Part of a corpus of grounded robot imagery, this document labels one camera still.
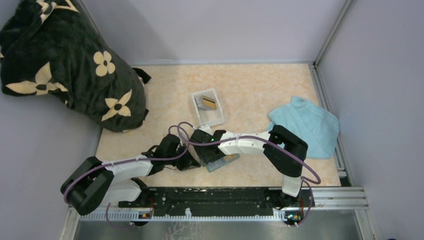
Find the translucent white plastic bin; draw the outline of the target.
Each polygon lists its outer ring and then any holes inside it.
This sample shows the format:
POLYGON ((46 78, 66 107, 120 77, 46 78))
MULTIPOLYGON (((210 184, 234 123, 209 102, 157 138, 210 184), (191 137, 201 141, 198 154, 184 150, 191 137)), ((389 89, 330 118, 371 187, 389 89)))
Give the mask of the translucent white plastic bin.
POLYGON ((200 125, 213 127, 226 122, 222 105, 214 88, 194 92, 191 94, 191 99, 200 125))

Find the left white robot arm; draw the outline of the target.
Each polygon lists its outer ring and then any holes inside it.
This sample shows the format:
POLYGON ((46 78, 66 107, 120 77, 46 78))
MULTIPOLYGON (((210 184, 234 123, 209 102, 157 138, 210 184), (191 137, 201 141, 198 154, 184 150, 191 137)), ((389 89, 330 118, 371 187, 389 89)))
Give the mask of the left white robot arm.
POLYGON ((60 192, 67 204, 81 216, 100 206, 117 204, 120 208, 143 208, 153 204, 150 188, 140 179, 161 172, 166 166, 179 171, 201 167, 187 145, 174 134, 166 135, 134 159, 103 162, 87 158, 62 184, 60 192))

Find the yellow credit card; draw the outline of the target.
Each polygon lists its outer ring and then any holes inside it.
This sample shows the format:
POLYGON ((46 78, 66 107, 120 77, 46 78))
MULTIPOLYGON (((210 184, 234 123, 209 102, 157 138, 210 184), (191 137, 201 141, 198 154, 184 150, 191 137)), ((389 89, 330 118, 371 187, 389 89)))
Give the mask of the yellow credit card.
POLYGON ((231 154, 231 155, 226 155, 224 157, 224 160, 225 160, 226 163, 230 163, 230 162, 237 160, 239 158, 240 158, 239 154, 231 154))

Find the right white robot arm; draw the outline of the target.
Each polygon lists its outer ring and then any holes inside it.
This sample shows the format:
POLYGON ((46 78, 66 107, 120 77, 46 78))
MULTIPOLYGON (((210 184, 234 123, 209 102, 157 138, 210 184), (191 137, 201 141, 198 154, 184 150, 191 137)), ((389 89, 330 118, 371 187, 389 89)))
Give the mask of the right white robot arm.
POLYGON ((189 139, 199 159, 215 162, 229 155, 265 156, 282 174, 281 199, 287 206, 301 200, 302 170, 308 144, 281 125, 260 133, 234 133, 216 130, 210 134, 196 129, 189 139))

